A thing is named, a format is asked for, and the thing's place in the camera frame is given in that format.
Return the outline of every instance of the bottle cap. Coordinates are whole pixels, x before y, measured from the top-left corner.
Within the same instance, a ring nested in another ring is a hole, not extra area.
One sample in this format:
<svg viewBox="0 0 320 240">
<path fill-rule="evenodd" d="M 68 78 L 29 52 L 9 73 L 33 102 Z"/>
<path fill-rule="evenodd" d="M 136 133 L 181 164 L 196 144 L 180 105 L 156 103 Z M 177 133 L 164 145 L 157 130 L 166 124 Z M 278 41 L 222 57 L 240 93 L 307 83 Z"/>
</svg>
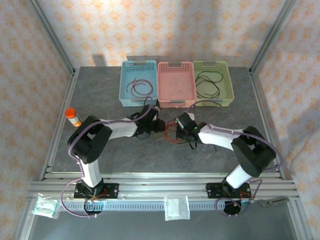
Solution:
<svg viewBox="0 0 320 240">
<path fill-rule="evenodd" d="M 77 113 L 76 113 L 76 110 L 74 108 L 68 108 L 67 110 L 65 110 L 64 115 L 68 119 L 73 119 L 75 116 L 77 116 Z"/>
</svg>

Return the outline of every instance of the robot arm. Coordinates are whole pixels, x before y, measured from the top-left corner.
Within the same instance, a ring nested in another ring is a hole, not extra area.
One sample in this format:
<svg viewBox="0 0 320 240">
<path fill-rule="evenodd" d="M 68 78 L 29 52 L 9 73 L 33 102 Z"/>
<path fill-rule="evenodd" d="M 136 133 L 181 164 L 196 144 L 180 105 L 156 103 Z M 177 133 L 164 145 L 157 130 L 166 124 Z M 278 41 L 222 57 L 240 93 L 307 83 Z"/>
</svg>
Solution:
<svg viewBox="0 0 320 240">
<path fill-rule="evenodd" d="M 276 153 L 265 143 L 252 137 L 232 134 L 233 132 L 241 132 L 263 138 L 261 133 L 253 126 L 244 130 L 232 130 L 207 125 L 204 122 L 197 124 L 194 121 L 193 114 L 187 112 L 175 118 L 175 121 L 177 123 L 177 139 L 195 143 L 195 146 L 197 144 L 213 144 L 234 151 L 239 165 L 222 181 L 222 190 L 227 196 L 236 192 L 242 184 L 251 178 L 259 177 L 276 157 Z M 227 131 L 216 131 L 213 130 L 213 127 Z"/>
<path fill-rule="evenodd" d="M 146 105 L 142 112 L 137 112 L 129 118 L 124 118 L 123 121 L 112 121 L 112 123 L 98 124 L 90 128 L 72 148 L 73 154 L 80 159 L 80 164 L 83 169 L 84 177 L 82 177 L 83 191 L 88 196 L 98 196 L 104 190 L 104 182 L 101 177 L 98 158 L 105 148 L 108 140 L 120 138 L 120 137 L 136 137 L 138 135 L 147 133 L 159 133 L 165 129 L 165 122 L 158 118 L 159 109 L 152 107 L 146 116 L 139 121 L 133 122 L 134 117 L 139 118 L 147 110 L 149 106 Z M 94 115 L 89 116 L 82 125 L 73 133 L 68 140 L 68 145 L 74 141 L 74 139 L 82 133 L 85 128 L 94 122 L 99 122 Z"/>
</svg>

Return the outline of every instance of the wall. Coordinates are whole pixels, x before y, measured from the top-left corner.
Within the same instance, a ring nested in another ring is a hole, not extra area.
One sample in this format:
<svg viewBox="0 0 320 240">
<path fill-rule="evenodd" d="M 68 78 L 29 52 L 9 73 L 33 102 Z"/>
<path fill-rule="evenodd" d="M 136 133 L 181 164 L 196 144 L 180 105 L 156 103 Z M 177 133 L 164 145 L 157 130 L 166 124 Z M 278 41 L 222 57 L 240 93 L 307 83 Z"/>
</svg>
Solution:
<svg viewBox="0 0 320 240">
<path fill-rule="evenodd" d="M 73 66 L 126 56 L 249 67 L 285 0 L 39 0 Z"/>
<path fill-rule="evenodd" d="M 317 1 L 298 0 L 258 73 L 273 139 L 315 239 L 320 239 L 319 15 Z"/>
<path fill-rule="evenodd" d="M 26 0 L 0 1 L 0 233 L 39 180 L 70 74 Z"/>
</svg>

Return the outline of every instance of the aluminum frame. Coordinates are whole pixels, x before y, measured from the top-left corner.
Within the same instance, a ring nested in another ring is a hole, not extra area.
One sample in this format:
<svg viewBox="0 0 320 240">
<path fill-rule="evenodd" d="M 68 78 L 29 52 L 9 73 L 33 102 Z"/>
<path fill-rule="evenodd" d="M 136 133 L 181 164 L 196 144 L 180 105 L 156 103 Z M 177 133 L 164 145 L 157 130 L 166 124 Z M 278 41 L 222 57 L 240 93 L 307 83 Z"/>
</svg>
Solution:
<svg viewBox="0 0 320 240">
<path fill-rule="evenodd" d="M 275 41 L 275 39 L 278 36 L 278 33 L 281 30 L 281 27 L 285 23 L 287 17 L 291 13 L 295 3 L 297 0 L 286 0 L 278 17 L 276 18 L 270 32 L 268 33 L 261 49 L 259 50 L 257 56 L 255 57 L 252 66 L 250 67 L 249 71 L 250 73 L 254 74 L 258 72 L 259 67 L 263 63 L 272 43 Z"/>
<path fill-rule="evenodd" d="M 29 3 L 32 10 L 34 11 L 36 17 L 38 18 L 40 24 L 42 25 L 43 30 L 45 31 L 45 33 L 49 37 L 49 40 L 51 41 L 57 54 L 61 58 L 63 65 L 65 66 L 67 71 L 72 74 L 75 69 L 74 69 L 72 63 L 70 62 L 68 55 L 66 54 L 65 50 L 63 49 L 58 37 L 56 36 L 53 28 L 51 27 L 45 13 L 42 11 L 38 1 L 37 0 L 27 0 L 27 2 Z"/>
<path fill-rule="evenodd" d="M 158 206 L 159 202 L 163 202 L 164 196 L 188 196 L 189 203 L 194 205 L 193 210 L 199 210 L 199 208 L 204 211 L 214 210 L 212 205 L 215 200 L 207 198 L 206 183 L 220 183 L 226 175 L 227 173 L 103 173 L 102 177 L 106 183 L 120 183 L 118 199 L 108 200 L 113 207 L 106 207 L 103 210 L 108 211 L 118 206 L 117 211 L 139 211 L 134 207 L 125 206 L 130 204 Z M 19 224 L 22 230 L 16 232 L 15 239 L 28 239 L 35 218 L 31 210 L 35 206 L 35 196 L 38 193 L 59 196 L 66 183 L 81 175 L 78 172 L 48 172 L 45 176 L 43 181 L 33 182 L 30 186 L 26 198 L 28 204 L 22 214 L 23 223 Z M 287 205 L 297 239 L 312 239 L 309 226 L 303 218 L 305 215 L 294 181 L 281 180 L 277 172 L 263 173 L 260 179 L 263 182 L 257 192 L 256 200 L 287 196 L 290 200 Z M 256 187 L 257 183 L 250 184 L 251 191 L 255 191 Z M 74 189 L 75 184 L 66 189 L 65 203 L 73 211 L 82 211 L 83 199 L 72 198 Z M 162 211 L 157 207 L 151 209 L 146 206 L 145 208 L 148 211 Z"/>
<path fill-rule="evenodd" d="M 261 100 L 259 98 L 259 94 L 258 94 L 258 90 L 257 90 L 257 85 L 256 85 L 256 82 L 255 82 L 255 78 L 252 74 L 250 74 L 250 80 L 251 80 L 251 84 L 252 84 L 252 88 L 253 88 L 253 92 L 254 92 L 254 95 L 255 95 L 255 98 L 256 98 L 256 101 L 257 101 L 257 104 L 258 104 L 258 108 L 259 108 L 259 111 L 260 111 L 260 115 L 261 115 L 261 118 L 262 118 L 262 123 L 263 123 L 263 126 L 264 126 L 264 130 L 265 130 L 265 134 L 266 134 L 266 138 L 267 140 L 272 144 L 274 145 L 274 142 L 272 140 L 272 135 L 270 134 L 270 130 L 269 130 L 269 127 L 268 127 L 268 121 L 267 121 L 267 118 L 266 118 L 266 112 L 262 106 L 262 103 L 261 103 Z M 274 164 L 275 165 L 278 165 L 279 164 L 279 158 L 278 156 L 274 159 Z M 285 180 L 285 171 L 284 171 L 284 167 L 281 166 L 279 167 L 278 169 L 278 172 L 280 174 L 280 177 Z"/>
<path fill-rule="evenodd" d="M 73 96 L 75 86 L 77 83 L 78 75 L 79 75 L 79 68 L 77 68 L 75 70 L 75 72 L 72 73 L 70 76 L 69 83 L 67 85 L 65 95 L 62 100 L 62 105 L 60 108 L 59 117 L 58 117 L 57 122 L 55 124 L 53 135 L 52 135 L 52 138 L 50 141 L 49 150 L 45 156 L 44 164 L 43 164 L 43 167 L 41 170 L 41 174 L 40 174 L 40 178 L 39 178 L 40 181 L 42 181 L 45 178 L 47 168 L 52 167 L 52 165 L 54 164 L 59 141 L 60 141 L 61 134 L 62 134 L 64 124 L 66 121 L 64 113 L 70 105 L 71 98 Z"/>
</svg>

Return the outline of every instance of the clear plastic packet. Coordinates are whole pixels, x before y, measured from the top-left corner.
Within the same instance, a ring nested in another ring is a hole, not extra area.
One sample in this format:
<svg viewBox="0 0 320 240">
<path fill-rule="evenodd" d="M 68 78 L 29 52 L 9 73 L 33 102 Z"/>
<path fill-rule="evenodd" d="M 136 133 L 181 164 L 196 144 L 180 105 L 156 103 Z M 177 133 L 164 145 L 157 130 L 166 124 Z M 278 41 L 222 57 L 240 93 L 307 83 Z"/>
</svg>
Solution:
<svg viewBox="0 0 320 240">
<path fill-rule="evenodd" d="M 164 197 L 165 220 L 190 219 L 188 196 L 165 196 Z"/>
<path fill-rule="evenodd" d="M 32 210 L 34 215 L 44 216 L 51 219 L 57 219 L 61 210 L 61 201 L 59 196 L 45 196 L 38 193 L 35 200 L 35 206 Z"/>
</svg>

